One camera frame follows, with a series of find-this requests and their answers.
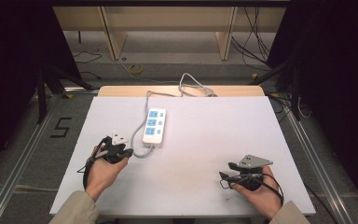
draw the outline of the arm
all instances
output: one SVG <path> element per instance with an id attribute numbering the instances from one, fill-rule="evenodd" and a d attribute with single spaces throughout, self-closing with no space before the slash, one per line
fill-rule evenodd
<path id="1" fill-rule="evenodd" d="M 269 166 L 263 167 L 262 172 L 274 176 Z M 267 175 L 264 175 L 263 182 L 278 190 L 278 184 Z M 279 197 L 264 186 L 255 191 L 250 191 L 238 184 L 232 184 L 231 187 L 247 198 L 261 215 L 271 220 L 271 224 L 309 223 L 293 202 L 281 206 Z"/>
<path id="2" fill-rule="evenodd" d="M 115 164 L 96 160 L 89 171 L 86 190 L 72 193 L 50 223 L 95 223 L 99 215 L 95 202 L 115 182 L 127 163 L 128 158 Z"/>

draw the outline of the white tabletop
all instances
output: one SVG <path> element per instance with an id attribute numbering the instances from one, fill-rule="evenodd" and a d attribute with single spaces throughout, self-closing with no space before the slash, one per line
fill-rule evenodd
<path id="1" fill-rule="evenodd" d="M 222 189 L 219 171 L 251 154 L 274 162 L 272 172 L 305 215 L 315 214 L 268 97 L 156 97 L 149 107 L 167 109 L 163 143 L 145 158 L 130 158 L 97 202 L 102 216 L 254 217 L 253 206 Z M 113 131 L 131 138 L 145 117 L 144 97 L 95 97 L 50 213 L 75 190 L 94 146 Z M 142 153 L 143 128 L 134 149 Z"/>

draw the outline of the beige sleeve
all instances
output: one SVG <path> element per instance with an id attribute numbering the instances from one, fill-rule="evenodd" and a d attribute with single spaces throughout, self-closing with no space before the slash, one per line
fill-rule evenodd
<path id="1" fill-rule="evenodd" d="M 99 210 L 95 202 L 84 191 L 75 191 L 62 205 L 51 223 L 95 223 Z"/>
<path id="2" fill-rule="evenodd" d="M 269 224 L 309 224 L 296 205 L 290 201 L 275 215 Z"/>

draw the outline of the hand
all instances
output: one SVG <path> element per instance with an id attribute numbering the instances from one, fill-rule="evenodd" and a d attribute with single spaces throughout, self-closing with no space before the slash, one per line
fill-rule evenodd
<path id="1" fill-rule="evenodd" d="M 269 166 L 264 166 L 262 173 L 266 174 L 263 177 L 263 182 L 278 190 L 278 184 L 271 177 L 267 176 L 274 176 Z M 255 209 L 257 209 L 259 213 L 261 213 L 269 220 L 271 220 L 281 209 L 280 198 L 274 192 L 264 186 L 261 186 L 255 191 L 250 191 L 239 184 L 231 184 L 231 187 L 247 198 L 249 202 L 253 204 Z"/>
<path id="2" fill-rule="evenodd" d="M 89 170 L 86 193 L 96 202 L 105 189 L 115 182 L 120 171 L 127 165 L 128 158 L 111 164 L 100 158 L 94 162 Z"/>

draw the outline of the power strip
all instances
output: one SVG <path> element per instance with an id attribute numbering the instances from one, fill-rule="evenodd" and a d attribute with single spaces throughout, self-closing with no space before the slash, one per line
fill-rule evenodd
<path id="1" fill-rule="evenodd" d="M 143 139 L 146 147 L 159 148 L 161 146 L 166 115 L 166 109 L 149 109 Z"/>

